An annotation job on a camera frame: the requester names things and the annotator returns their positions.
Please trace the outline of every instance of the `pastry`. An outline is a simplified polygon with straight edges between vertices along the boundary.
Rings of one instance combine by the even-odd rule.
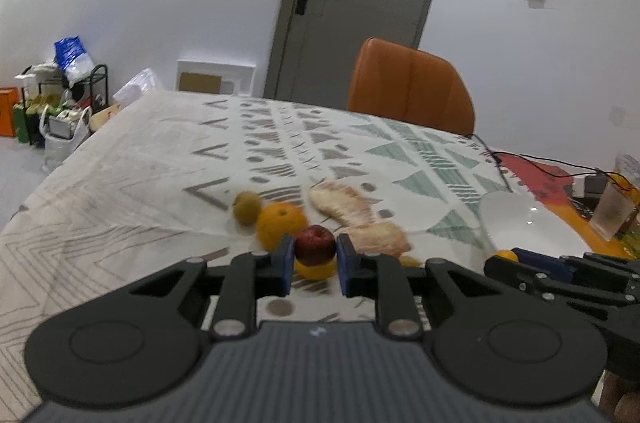
[[[399,257],[411,249],[411,245],[396,223],[383,221],[367,225],[347,226],[337,232],[346,233],[358,253],[386,253]]]
[[[343,225],[368,225],[376,220],[369,202],[348,185],[323,181],[311,188],[309,197],[316,209]]]

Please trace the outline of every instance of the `white plastic bag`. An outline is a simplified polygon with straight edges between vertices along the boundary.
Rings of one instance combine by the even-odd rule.
[[[125,108],[132,104],[142,95],[155,90],[164,90],[164,86],[153,70],[143,69],[129,80],[122,88],[113,95],[113,99]]]
[[[82,115],[76,125],[74,136],[71,140],[58,138],[49,133],[49,127],[45,125],[47,118],[47,109],[49,105],[44,107],[44,111],[40,115],[40,133],[44,136],[44,165],[43,169],[48,174],[52,173],[57,167],[63,164],[73,151],[75,151],[89,135],[89,120],[91,119],[91,107],[87,107],[82,111]]]

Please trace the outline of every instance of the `glass cup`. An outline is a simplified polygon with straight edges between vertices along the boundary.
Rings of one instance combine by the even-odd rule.
[[[589,225],[605,241],[610,241],[636,207],[629,194],[608,181]]]

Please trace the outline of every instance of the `black cable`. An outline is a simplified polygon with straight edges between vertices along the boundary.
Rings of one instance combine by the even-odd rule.
[[[472,136],[477,138],[478,142],[482,143],[482,146],[484,147],[485,151],[487,151],[487,153],[491,155],[491,157],[494,159],[495,167],[498,169],[498,174],[500,174],[500,177],[502,178],[502,181],[507,187],[507,190],[513,194],[513,189],[511,188],[511,185],[509,184],[509,182],[507,181],[507,178],[504,177],[504,174],[502,173],[502,168],[500,167],[500,159],[495,155],[495,152],[489,148],[489,146],[484,142],[484,140],[480,138],[480,136],[478,136],[477,134],[472,134]]]
[[[507,183],[506,178],[502,174],[502,171],[500,169],[501,161],[500,161],[500,158],[497,157],[498,154],[506,154],[508,156],[515,156],[516,158],[524,159],[524,161],[526,161],[530,165],[533,165],[535,168],[540,170],[540,172],[543,172],[544,174],[547,174],[548,176],[551,176],[551,177],[554,177],[554,178],[570,178],[570,177],[577,177],[577,176],[591,176],[591,175],[603,175],[603,174],[606,175],[609,178],[611,176],[620,176],[629,184],[629,188],[622,188],[622,187],[620,187],[620,185],[618,183],[616,183],[616,185],[618,185],[625,192],[628,192],[628,191],[631,191],[631,190],[634,189],[634,186],[632,185],[631,181],[629,181],[625,176],[623,176],[619,172],[606,172],[604,170],[600,170],[600,169],[594,168],[594,167],[585,167],[584,165],[575,165],[575,164],[569,163],[567,161],[562,161],[561,159],[539,158],[539,156],[532,156],[530,154],[516,154],[515,152],[507,152],[505,150],[495,150],[494,151],[494,150],[491,150],[489,148],[489,146],[484,142],[484,140],[482,138],[480,138],[480,136],[478,136],[477,134],[473,134],[472,136],[474,138],[477,138],[478,141],[482,144],[482,146],[484,146],[485,151],[487,151],[489,154],[491,154],[492,158],[494,158],[495,164],[496,164],[496,166],[498,168],[498,172],[500,172],[500,176],[502,177],[502,180],[504,181],[504,183],[509,188],[510,192],[513,192],[513,190],[511,189],[511,187]],[[536,162],[531,161],[532,159],[538,159],[540,161],[552,161],[554,163],[560,163],[562,165],[567,165],[569,167],[584,168],[584,169],[590,170],[591,172],[578,172],[576,174],[564,174],[564,175],[553,174],[553,172],[549,172],[545,168],[542,168],[540,165],[536,164]]]
[[[593,167],[585,167],[584,165],[574,165],[572,163],[569,163],[569,162],[566,162],[566,161],[562,161],[560,159],[539,158],[538,156],[530,156],[529,154],[516,154],[514,152],[507,152],[505,150],[496,150],[496,151],[494,151],[494,154],[507,154],[508,156],[515,156],[516,158],[524,159],[524,161],[526,161],[527,163],[533,165],[535,168],[540,170],[540,172],[543,172],[544,174],[547,174],[548,176],[551,176],[551,177],[554,177],[554,178],[571,178],[571,177],[576,177],[576,176],[591,176],[591,175],[603,175],[603,174],[606,175],[609,178],[611,176],[620,176],[627,183],[629,183],[629,188],[622,188],[622,187],[620,187],[620,185],[618,183],[616,183],[616,185],[618,185],[618,187],[620,187],[625,192],[628,192],[628,191],[631,191],[631,190],[634,189],[634,186],[631,184],[631,181],[629,181],[626,177],[624,177],[622,174],[620,174],[620,172],[606,172],[604,170],[600,170],[600,169],[593,168]],[[536,164],[534,161],[531,161],[529,158],[540,159],[541,161],[553,161],[555,163],[561,163],[562,165],[568,165],[569,167],[586,168],[586,169],[590,169],[592,172],[578,172],[577,174],[564,174],[564,175],[553,174],[553,172],[549,172],[548,170],[542,168],[540,165]]]

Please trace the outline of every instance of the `orange box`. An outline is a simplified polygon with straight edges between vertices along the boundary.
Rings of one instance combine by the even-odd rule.
[[[0,88],[0,136],[15,136],[13,108],[18,88]]]

